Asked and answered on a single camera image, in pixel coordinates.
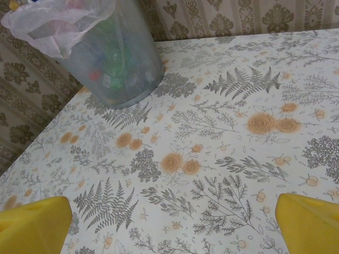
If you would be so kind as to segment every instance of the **orange flower print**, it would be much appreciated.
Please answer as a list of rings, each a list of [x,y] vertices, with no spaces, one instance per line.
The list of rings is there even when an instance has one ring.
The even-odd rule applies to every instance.
[[[104,236],[104,248],[108,250],[113,242],[113,238],[107,233],[106,236]]]
[[[248,130],[255,134],[264,134],[271,131],[273,123],[272,116],[265,113],[256,114],[248,121]]]
[[[264,213],[264,215],[267,217],[267,214],[271,212],[271,209],[269,209],[267,206],[264,206],[262,209],[260,209]]]
[[[160,137],[158,136],[158,132],[156,132],[156,133],[154,133],[154,134],[152,135],[152,137],[150,138],[150,142],[151,142],[152,144],[157,144],[157,141],[158,141],[159,138],[160,138]]]
[[[171,106],[169,106],[167,112],[173,111],[174,108],[175,108],[175,104],[172,103]]]
[[[158,116],[155,116],[155,122],[160,122],[164,118],[164,114],[160,113]]]
[[[32,194],[33,190],[32,189],[28,189],[25,192],[25,197],[29,197]]]
[[[75,144],[79,139],[78,135],[72,136],[71,139],[69,140],[69,143]]]
[[[149,127],[144,127],[141,132],[142,134],[147,134],[149,132]]]
[[[194,97],[194,101],[195,102],[198,102],[200,100],[201,96],[199,94],[197,94],[195,97]]]
[[[124,134],[121,134],[120,137],[118,137],[116,141],[116,145],[119,148],[124,148],[126,147],[132,140],[132,135],[129,132],[126,132]]]
[[[288,72],[283,72],[282,73],[282,79],[290,79],[292,77],[292,74],[288,73]]]
[[[71,132],[67,132],[67,133],[65,133],[65,134],[61,137],[60,142],[61,142],[62,144],[65,144],[65,143],[68,142],[68,140],[69,140],[71,137],[72,137],[72,133],[71,133]]]
[[[76,182],[76,184],[78,185],[78,186],[76,187],[76,189],[81,189],[81,187],[83,187],[83,186],[85,185],[85,180],[82,179],[81,181]]]
[[[217,149],[220,149],[221,151],[225,152],[227,150],[227,147],[230,146],[229,144],[225,145],[224,142],[221,142],[221,146],[217,147]]]
[[[163,159],[161,166],[163,171],[165,171],[168,174],[172,174],[175,173],[181,167],[181,164],[182,164],[181,155],[178,155],[177,153],[170,153]]]
[[[318,184],[318,177],[316,176],[310,176],[309,174],[307,175],[307,178],[305,177],[300,177],[301,179],[305,180],[304,182],[302,182],[301,184],[299,184],[298,186],[301,185],[305,185],[307,184],[310,187],[315,187]]]
[[[4,210],[9,210],[11,208],[14,207],[15,203],[17,200],[17,196],[16,195],[12,195],[5,203],[4,205]]]
[[[246,116],[246,113],[247,112],[240,112],[239,110],[238,111],[234,111],[235,112],[235,117],[237,117],[237,118],[243,118],[243,117],[245,117]]]
[[[292,133],[298,131],[300,124],[294,119],[283,119],[276,122],[276,128],[284,133]]]
[[[173,223],[173,229],[179,229],[179,228],[182,228],[182,225],[181,225],[181,222],[174,222],[172,221]]]
[[[192,152],[201,152],[203,149],[203,145],[202,144],[196,144],[194,147],[191,148]]]
[[[277,164],[278,166],[283,166],[284,164],[290,165],[290,161],[291,161],[291,157],[289,156],[284,157],[284,154],[282,154],[279,157],[268,156],[268,158],[272,158],[272,161],[274,161],[274,163]]]
[[[261,189],[257,194],[253,194],[251,196],[256,196],[256,200],[261,203],[266,198],[265,193],[262,192],[263,190],[264,189]]]
[[[200,170],[199,162],[195,160],[188,161],[184,164],[182,171],[187,175],[195,175]]]
[[[142,140],[141,139],[134,139],[132,142],[130,142],[129,147],[133,151],[138,150],[142,146]]]
[[[321,120],[321,119],[324,119],[324,117],[325,117],[325,112],[322,111],[322,110],[317,110],[317,109],[315,109],[315,110],[314,110],[314,113],[313,113],[313,114],[309,114],[309,115],[315,117],[315,118],[319,121],[319,120]]]
[[[297,105],[295,103],[285,103],[281,109],[283,112],[293,112],[297,109]]]

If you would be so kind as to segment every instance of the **leaf print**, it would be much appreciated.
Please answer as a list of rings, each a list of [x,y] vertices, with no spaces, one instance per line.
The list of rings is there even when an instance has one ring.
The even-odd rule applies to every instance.
[[[301,105],[315,105],[323,101],[339,105],[339,87],[324,76],[309,75],[303,86],[282,86],[283,100]]]
[[[201,66],[217,65],[219,69],[231,66],[237,61],[237,56],[232,56],[231,51],[199,50],[194,57],[186,57],[181,62],[181,68],[196,69]]]
[[[215,31],[216,37],[231,36],[231,29],[233,28],[233,22],[218,13],[210,24],[210,29]]]
[[[75,254],[95,254],[95,251],[83,246],[81,249],[76,250]]]
[[[6,62],[4,63],[4,76],[7,81],[14,81],[18,85],[22,82],[27,82],[27,78],[30,76],[25,71],[26,67],[22,63]]]
[[[58,100],[59,96],[56,94],[44,94],[41,97],[41,105],[43,110],[55,112],[60,110],[61,102]]]
[[[108,108],[102,104],[94,94],[91,94],[84,102],[84,105],[88,110],[93,110],[94,116],[103,115]]]
[[[174,21],[170,29],[171,35],[175,36],[176,40],[185,40],[188,39],[189,30],[183,24],[178,21]]]
[[[34,134],[27,124],[10,127],[10,139],[13,143],[26,144],[28,141],[32,141],[33,136]]]
[[[76,235],[79,233],[79,217],[76,212],[72,213],[72,222],[70,223],[68,234]]]
[[[244,50],[248,50],[248,51],[261,51],[267,48],[273,48],[274,44],[271,42],[265,42],[265,41],[261,41],[261,42],[248,42],[246,44],[238,44],[235,46],[232,46],[229,48],[229,50],[236,50],[236,51],[244,51]]]
[[[131,173],[139,171],[138,177],[141,182],[155,182],[161,176],[161,171],[158,170],[156,162],[153,162],[154,152],[144,149],[137,152],[136,156],[131,161]]]
[[[193,218],[192,213],[196,212],[191,202],[187,201],[183,196],[176,197],[171,189],[161,191],[160,196],[156,188],[149,187],[148,189],[143,189],[141,194],[144,197],[148,197],[151,204],[160,204],[161,210],[169,213],[170,216],[179,216],[180,212],[184,212]]]
[[[239,228],[250,226],[260,234],[251,222],[254,214],[249,200],[243,202],[247,186],[238,175],[224,177],[222,182],[218,182],[217,177],[205,176],[204,180],[206,183],[195,179],[195,189],[191,190],[193,199],[208,199],[208,208],[201,213],[201,223],[193,226],[194,233],[223,232],[224,236],[229,236]]]
[[[74,199],[79,213],[81,211],[81,218],[84,222],[92,218],[87,229],[97,224],[95,233],[98,233],[104,227],[109,225],[116,225],[117,231],[120,226],[125,223],[126,229],[132,222],[133,211],[138,204],[138,200],[134,204],[130,204],[133,199],[134,188],[131,194],[124,198],[124,191],[119,181],[117,194],[114,196],[111,186],[110,178],[107,178],[104,188],[102,189],[101,182],[99,182],[96,191],[94,192],[94,184],[90,191],[85,191]]]
[[[149,102],[145,106],[141,107],[140,103],[137,103],[135,106],[123,108],[121,110],[109,110],[107,111],[102,118],[104,118],[109,125],[114,126],[114,129],[120,127],[123,128],[136,123],[138,125],[141,121],[144,123],[148,119],[148,113],[151,110],[151,107],[148,108]]]
[[[143,239],[141,234],[139,233],[138,228],[133,228],[129,231],[129,237],[132,240],[137,240],[134,245],[138,247],[141,250],[150,250],[153,253],[156,253],[154,251],[154,245],[152,243],[152,237],[150,235],[146,235],[146,238]]]
[[[209,83],[204,89],[210,90],[211,92],[214,91],[215,93],[220,91],[220,95],[225,92],[225,97],[234,93],[232,100],[241,94],[243,95],[242,100],[245,100],[250,95],[261,90],[269,93],[273,86],[279,89],[280,83],[278,79],[280,72],[272,77],[271,67],[265,75],[252,67],[250,67],[250,69],[252,71],[251,76],[238,68],[235,68],[235,76],[228,71],[226,73],[226,80],[220,75],[218,81],[213,80],[213,82]]]
[[[176,111],[172,116],[172,121],[180,124],[179,130],[175,132],[177,139],[185,139],[193,134],[198,134],[200,137],[209,137],[210,139],[220,139],[224,132],[234,130],[237,124],[233,117],[226,113],[222,113],[217,119],[212,118],[207,114],[199,114],[193,110]],[[217,127],[217,121],[223,122],[223,126],[230,127],[229,129]]]
[[[209,2],[210,5],[216,9],[216,11],[220,9],[220,5],[222,4],[222,0],[207,0],[207,2]]]
[[[339,184],[339,139],[322,136],[319,139],[311,139],[307,142],[303,155],[307,158],[310,168],[327,166],[326,175],[333,178],[333,182]]]
[[[189,79],[178,73],[165,74],[163,80],[154,90],[158,97],[171,95],[173,98],[192,95],[197,88],[196,84],[189,82]]]
[[[215,101],[212,104],[208,104],[208,101],[204,101],[202,103],[197,103],[194,105],[190,105],[192,107],[196,107],[199,111],[201,111],[204,114],[207,114],[208,110],[211,110],[214,113],[220,113],[220,110],[222,109],[226,109],[226,110],[236,110],[237,107],[243,107],[245,106],[247,103],[245,101],[239,101],[236,103],[231,103],[230,101],[226,101],[226,102],[219,102],[219,101]]]
[[[259,183],[269,182],[272,177],[287,182],[288,174],[278,166],[268,162],[261,164],[251,156],[240,161],[242,164],[238,164],[234,158],[226,156],[224,159],[218,159],[216,164],[226,167],[231,173],[244,173],[246,178],[257,180]]]
[[[189,254],[197,254],[197,251],[192,252],[192,245],[187,241],[181,240],[180,238],[176,238],[175,240],[176,247],[172,247],[171,240],[164,240],[158,245],[158,253],[159,254],[175,254],[177,251],[179,253],[189,253]]]
[[[268,25],[268,33],[287,32],[289,29],[288,23],[293,21],[294,18],[294,13],[291,13],[281,4],[276,3],[272,9],[265,14],[265,17],[262,18],[262,23]]]

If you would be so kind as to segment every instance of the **table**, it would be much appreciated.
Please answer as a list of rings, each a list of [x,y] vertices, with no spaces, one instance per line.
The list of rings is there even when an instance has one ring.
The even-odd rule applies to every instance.
[[[62,253],[288,253],[281,193],[339,203],[339,29],[157,43],[139,104],[83,88],[0,178],[0,207],[65,195]]]

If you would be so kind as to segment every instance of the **rose print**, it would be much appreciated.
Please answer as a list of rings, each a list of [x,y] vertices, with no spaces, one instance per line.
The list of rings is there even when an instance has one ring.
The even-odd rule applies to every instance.
[[[161,163],[163,171],[168,174],[175,173],[181,167],[181,164],[182,157],[177,153],[170,153],[163,159]]]
[[[274,119],[272,116],[261,113],[256,114],[248,121],[248,129],[252,133],[264,134],[272,130]]]
[[[126,147],[132,140],[132,135],[129,132],[126,132],[124,134],[121,134],[120,137],[118,137],[116,145],[119,148]]]
[[[292,133],[299,130],[300,123],[294,119],[283,119],[275,122],[276,128],[284,133]]]
[[[138,150],[141,146],[142,146],[141,139],[134,139],[129,144],[130,149],[133,151]]]
[[[200,170],[200,164],[197,161],[188,161],[184,164],[182,170],[187,175],[195,175]]]

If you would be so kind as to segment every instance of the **fern print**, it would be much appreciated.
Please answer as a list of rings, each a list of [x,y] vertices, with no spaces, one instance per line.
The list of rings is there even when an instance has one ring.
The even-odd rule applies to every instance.
[[[279,89],[280,72],[272,77],[271,67],[265,75],[252,67],[250,67],[250,69],[252,71],[251,75],[238,68],[234,70],[235,75],[232,75],[228,71],[226,73],[226,79],[220,75],[218,81],[213,80],[213,82],[209,83],[204,89],[215,93],[220,91],[220,95],[225,93],[225,97],[233,94],[232,100],[239,95],[242,95],[242,100],[245,100],[250,95],[262,90],[269,93],[273,86]]]
[[[283,100],[301,105],[316,105],[328,101],[339,105],[339,87],[324,76],[309,75],[303,86],[283,86]]]
[[[170,216],[179,216],[179,213],[183,212],[193,218],[192,213],[196,212],[191,202],[187,201],[183,196],[176,197],[171,189],[161,191],[161,195],[159,195],[156,188],[149,187],[148,189],[143,189],[141,194],[144,197],[148,197],[151,204],[160,204],[161,210],[169,213]]]
[[[140,103],[137,103],[135,106],[123,108],[120,110],[109,110],[102,117],[109,123],[109,125],[114,126],[114,128],[120,128],[121,130],[131,124],[138,125],[141,121],[144,123],[148,119],[148,113],[151,110],[151,107],[148,107],[149,102],[142,107]]]
[[[172,121],[180,124],[179,130],[175,132],[175,137],[180,140],[196,133],[200,137],[220,139],[224,132],[236,132],[234,126],[237,124],[236,120],[227,113],[221,113],[214,119],[208,114],[200,114],[193,110],[176,111]],[[229,129],[218,127],[217,122],[223,123],[222,126],[228,126]]]
[[[226,167],[231,173],[244,173],[246,178],[257,180],[258,183],[270,182],[270,178],[277,178],[286,181],[288,174],[280,167],[276,167],[271,163],[259,163],[251,156],[240,160],[242,164],[236,163],[236,160],[230,156],[224,159],[218,159],[216,164],[220,167]]]
[[[187,98],[189,95],[192,95],[197,88],[196,84],[189,82],[189,79],[182,77],[178,73],[169,73],[166,74],[154,90],[154,94],[158,97],[171,95],[173,98],[180,98],[184,96]]]
[[[131,194],[124,198],[124,191],[119,181],[117,194],[114,196],[110,179],[106,180],[105,186],[102,189],[102,181],[99,182],[96,191],[94,192],[94,184],[90,191],[80,194],[74,199],[79,213],[82,212],[81,218],[84,217],[84,222],[90,220],[87,229],[96,225],[95,233],[109,225],[116,225],[117,231],[120,226],[125,223],[126,229],[132,222],[133,211],[138,204],[138,201],[131,204],[134,194],[134,188]]]
[[[141,250],[150,250],[153,253],[156,253],[154,250],[153,240],[150,235],[146,235],[146,238],[142,238],[138,228],[133,228],[129,231],[129,237],[133,241],[136,241],[134,243],[134,246],[138,247]]]
[[[194,180],[193,184],[193,199],[208,199],[208,208],[201,213],[201,223],[193,226],[196,234],[223,232],[229,236],[244,226],[261,234],[252,224],[254,214],[249,200],[244,201],[247,185],[242,183],[238,175],[224,177],[222,182],[218,182],[217,177],[205,176],[204,182]]]

